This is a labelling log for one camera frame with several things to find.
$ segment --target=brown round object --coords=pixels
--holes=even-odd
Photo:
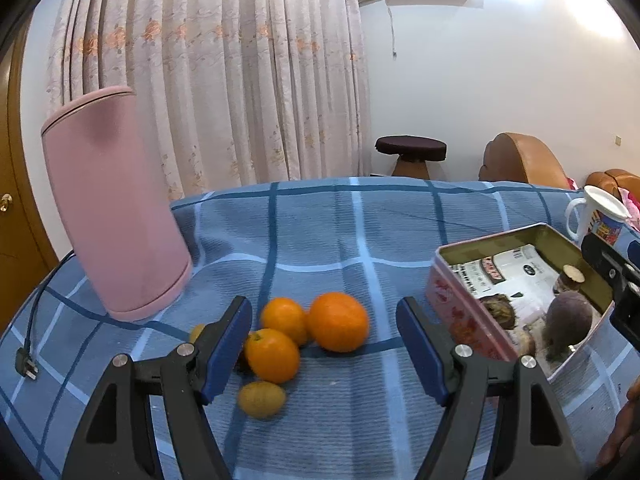
[[[545,338],[557,350],[577,345],[589,335],[593,307],[580,292],[561,292],[546,313]]]

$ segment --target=person's hand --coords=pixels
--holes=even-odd
[[[596,465],[598,467],[602,467],[611,462],[617,452],[620,452],[620,455],[624,455],[626,450],[629,449],[629,446],[631,446],[631,442],[634,439],[633,436],[630,435],[631,426],[634,421],[634,410],[640,401],[640,377],[638,377],[636,382],[629,388],[629,391],[626,393],[626,398],[628,399],[628,403],[626,403],[620,410],[620,413],[618,413],[616,425],[609,435],[609,439],[598,453],[596,459]]]

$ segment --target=power cord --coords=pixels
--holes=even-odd
[[[49,285],[49,282],[53,279],[60,268],[75,255],[76,254],[71,251],[64,258],[62,258],[59,264],[56,265],[56,267],[49,273],[49,275],[38,287],[36,297],[33,300],[31,311],[29,313],[29,323],[27,324],[27,332],[24,335],[24,345],[18,348],[18,351],[15,353],[15,371],[18,372],[22,377],[28,377],[31,380],[35,380],[36,376],[38,375],[38,367],[31,357],[31,331],[33,330],[33,320],[36,316],[40,298],[44,293],[44,289],[47,288],[47,285]]]

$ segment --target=wooden stool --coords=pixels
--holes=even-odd
[[[427,137],[398,135],[380,137],[376,149],[387,155],[398,155],[393,176],[410,176],[430,180],[425,160],[440,161],[447,155],[444,142]]]

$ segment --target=blue checkered tablecloth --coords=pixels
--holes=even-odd
[[[232,374],[206,408],[213,434],[236,479],[411,479],[442,409],[418,382],[396,329],[396,303],[415,296],[429,309],[424,286],[440,245],[535,222],[564,232],[564,210],[577,196],[510,182],[348,178],[184,199],[173,210],[194,269],[181,297],[152,319],[113,320],[73,258],[40,303],[36,381],[14,371],[32,298],[0,340],[0,413],[41,475],[59,478],[82,410],[114,354],[165,355],[194,325],[218,320],[236,294],[259,310],[276,296],[308,306],[318,294],[343,290],[372,320],[363,351],[336,358],[313,345],[303,349],[300,373],[286,385],[286,408],[267,422],[238,409],[243,379]],[[628,244],[634,235],[623,238]],[[602,338],[554,383],[586,464],[640,370],[615,330]],[[152,413],[164,477],[180,478],[158,397]],[[469,479],[482,478],[494,420],[488,405]]]

